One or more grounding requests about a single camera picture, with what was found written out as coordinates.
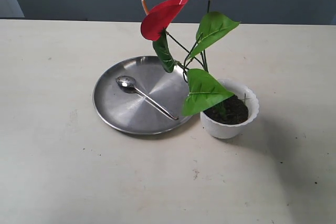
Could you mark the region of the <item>white plastic flower pot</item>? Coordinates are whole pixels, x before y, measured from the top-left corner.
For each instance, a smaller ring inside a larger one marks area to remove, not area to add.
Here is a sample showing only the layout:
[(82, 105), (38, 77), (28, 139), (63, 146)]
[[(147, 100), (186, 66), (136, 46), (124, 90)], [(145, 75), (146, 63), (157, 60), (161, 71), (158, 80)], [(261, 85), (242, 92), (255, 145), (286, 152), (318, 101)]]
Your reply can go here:
[(241, 131), (251, 123), (259, 113), (259, 101), (246, 85), (229, 79), (218, 79), (228, 91), (233, 92), (239, 99), (246, 99), (245, 105), (248, 108), (248, 119), (245, 122), (235, 125), (222, 124), (209, 118), (204, 112), (200, 113), (201, 123), (207, 133), (215, 138), (229, 139), (240, 134)]

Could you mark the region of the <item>dark soil in pot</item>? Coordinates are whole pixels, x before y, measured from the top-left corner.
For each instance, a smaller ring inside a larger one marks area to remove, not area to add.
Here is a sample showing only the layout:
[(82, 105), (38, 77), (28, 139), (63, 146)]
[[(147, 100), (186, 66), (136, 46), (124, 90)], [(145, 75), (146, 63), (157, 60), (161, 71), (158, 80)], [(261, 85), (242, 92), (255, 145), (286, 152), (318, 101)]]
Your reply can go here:
[(240, 124), (248, 119), (246, 100), (246, 97), (239, 99), (238, 96), (233, 95), (219, 104), (205, 110), (204, 114), (221, 124)]

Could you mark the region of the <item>red artificial anthurium flower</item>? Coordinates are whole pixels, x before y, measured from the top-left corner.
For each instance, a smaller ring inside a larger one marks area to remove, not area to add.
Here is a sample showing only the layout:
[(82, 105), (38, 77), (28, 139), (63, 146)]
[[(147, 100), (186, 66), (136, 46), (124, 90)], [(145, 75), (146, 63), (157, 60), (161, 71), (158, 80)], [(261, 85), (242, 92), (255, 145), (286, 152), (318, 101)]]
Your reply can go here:
[(146, 16), (141, 23), (140, 32), (145, 39), (152, 42), (153, 49), (166, 72), (171, 73), (175, 66), (182, 68), (184, 81), (189, 88), (182, 114), (194, 115), (215, 107), (234, 95), (209, 73), (205, 50), (240, 23), (220, 12), (208, 10), (199, 23), (195, 43), (188, 50), (184, 61), (176, 61), (169, 50), (167, 37), (170, 33), (167, 28), (188, 1), (166, 0), (148, 9), (146, 1), (142, 0)]

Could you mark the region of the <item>stainless steel spoon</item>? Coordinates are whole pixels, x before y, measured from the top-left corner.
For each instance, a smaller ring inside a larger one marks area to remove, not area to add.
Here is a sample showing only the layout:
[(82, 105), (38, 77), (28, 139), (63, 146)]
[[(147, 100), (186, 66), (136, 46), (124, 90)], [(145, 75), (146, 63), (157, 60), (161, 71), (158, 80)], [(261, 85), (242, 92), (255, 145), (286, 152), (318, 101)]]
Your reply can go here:
[(119, 76), (116, 78), (116, 83), (118, 86), (123, 89), (125, 92), (128, 93), (137, 93), (141, 96), (143, 96), (145, 99), (149, 101), (149, 103), (154, 106), (158, 111), (163, 113), (165, 116), (172, 120), (178, 120), (178, 116), (174, 116), (170, 111), (168, 111), (165, 107), (158, 104), (156, 101), (154, 101), (152, 98), (150, 98), (147, 94), (145, 94), (143, 91), (141, 91), (137, 85), (136, 80), (133, 77), (130, 76)]

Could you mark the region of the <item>round stainless steel plate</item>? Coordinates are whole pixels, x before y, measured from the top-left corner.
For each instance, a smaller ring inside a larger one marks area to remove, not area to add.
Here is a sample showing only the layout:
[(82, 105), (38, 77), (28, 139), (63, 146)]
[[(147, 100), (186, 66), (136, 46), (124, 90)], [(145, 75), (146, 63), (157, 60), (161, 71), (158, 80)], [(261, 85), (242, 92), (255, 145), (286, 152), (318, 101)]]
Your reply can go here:
[[(178, 120), (172, 120), (137, 93), (121, 89), (115, 79), (133, 77), (137, 87), (165, 107)], [(154, 135), (168, 132), (186, 123), (190, 117), (182, 115), (188, 95), (183, 70), (175, 66), (167, 73), (157, 56), (138, 56), (116, 63), (98, 79), (93, 90), (93, 104), (100, 118), (112, 128), (134, 135)]]

